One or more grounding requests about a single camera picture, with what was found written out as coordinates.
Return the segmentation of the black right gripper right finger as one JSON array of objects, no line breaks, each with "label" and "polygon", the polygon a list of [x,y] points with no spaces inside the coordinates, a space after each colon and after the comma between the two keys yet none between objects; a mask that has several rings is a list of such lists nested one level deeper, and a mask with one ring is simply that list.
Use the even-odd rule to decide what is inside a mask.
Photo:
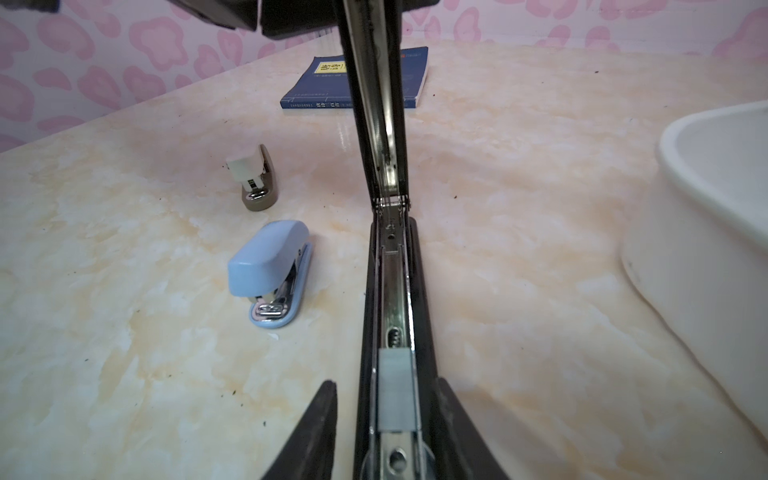
[{"label": "black right gripper right finger", "polygon": [[438,378],[433,392],[436,478],[509,480],[450,384]]}]

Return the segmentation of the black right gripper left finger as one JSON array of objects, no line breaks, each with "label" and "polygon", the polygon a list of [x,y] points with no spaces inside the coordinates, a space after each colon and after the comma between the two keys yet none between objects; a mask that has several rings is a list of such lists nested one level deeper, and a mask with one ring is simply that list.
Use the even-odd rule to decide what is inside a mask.
[{"label": "black right gripper left finger", "polygon": [[334,464],[337,419],[337,386],[326,380],[262,479],[329,480]]}]

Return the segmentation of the black long stapler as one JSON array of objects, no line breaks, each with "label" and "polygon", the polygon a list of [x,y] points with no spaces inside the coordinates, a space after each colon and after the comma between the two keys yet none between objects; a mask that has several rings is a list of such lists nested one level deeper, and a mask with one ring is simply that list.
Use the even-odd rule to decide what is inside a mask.
[{"label": "black long stapler", "polygon": [[[372,210],[353,476],[434,479],[428,379],[435,361],[426,336],[429,318],[418,234],[410,216],[402,14],[387,18],[385,31],[350,36],[339,29],[339,34]],[[412,432],[377,430],[378,354],[386,348],[412,352],[417,420]]]}]

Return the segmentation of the grey staple block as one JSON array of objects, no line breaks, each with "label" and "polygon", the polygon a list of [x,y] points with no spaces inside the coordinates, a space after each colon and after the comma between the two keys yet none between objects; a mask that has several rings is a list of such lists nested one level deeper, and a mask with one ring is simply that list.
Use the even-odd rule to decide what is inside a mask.
[{"label": "grey staple block", "polygon": [[380,349],[377,376],[377,430],[412,432],[417,429],[412,352],[407,348]]}]

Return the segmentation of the grey white mini stapler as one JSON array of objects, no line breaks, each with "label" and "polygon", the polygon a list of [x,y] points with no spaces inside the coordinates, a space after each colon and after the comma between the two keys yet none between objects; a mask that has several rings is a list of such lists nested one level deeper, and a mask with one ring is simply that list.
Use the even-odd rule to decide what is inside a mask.
[{"label": "grey white mini stapler", "polygon": [[277,177],[270,153],[264,144],[260,144],[250,156],[228,160],[226,167],[241,185],[241,200],[249,211],[264,211],[277,202]]}]

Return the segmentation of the light blue mini stapler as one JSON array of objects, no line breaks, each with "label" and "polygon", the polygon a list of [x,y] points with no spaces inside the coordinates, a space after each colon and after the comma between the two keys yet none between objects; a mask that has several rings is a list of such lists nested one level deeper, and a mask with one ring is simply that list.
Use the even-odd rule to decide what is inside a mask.
[{"label": "light blue mini stapler", "polygon": [[262,227],[229,260],[229,292],[251,302],[248,317],[254,325],[277,329],[296,317],[312,250],[305,223],[280,220]]}]

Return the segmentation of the blue book yellow label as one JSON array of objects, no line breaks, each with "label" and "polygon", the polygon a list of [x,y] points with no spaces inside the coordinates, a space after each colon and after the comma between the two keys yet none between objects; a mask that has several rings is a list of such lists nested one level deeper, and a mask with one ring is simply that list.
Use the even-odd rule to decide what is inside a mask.
[{"label": "blue book yellow label", "polygon": [[[404,107],[415,109],[425,84],[429,48],[401,51]],[[315,57],[296,84],[281,98],[283,110],[351,109],[352,100],[343,56]]]}]

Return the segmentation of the white plastic tray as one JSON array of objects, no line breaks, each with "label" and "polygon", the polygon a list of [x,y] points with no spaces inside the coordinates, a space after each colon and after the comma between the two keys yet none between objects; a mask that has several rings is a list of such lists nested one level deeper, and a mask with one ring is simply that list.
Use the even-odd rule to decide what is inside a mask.
[{"label": "white plastic tray", "polygon": [[767,104],[680,118],[656,146],[658,172],[621,261],[736,408],[767,429]]}]

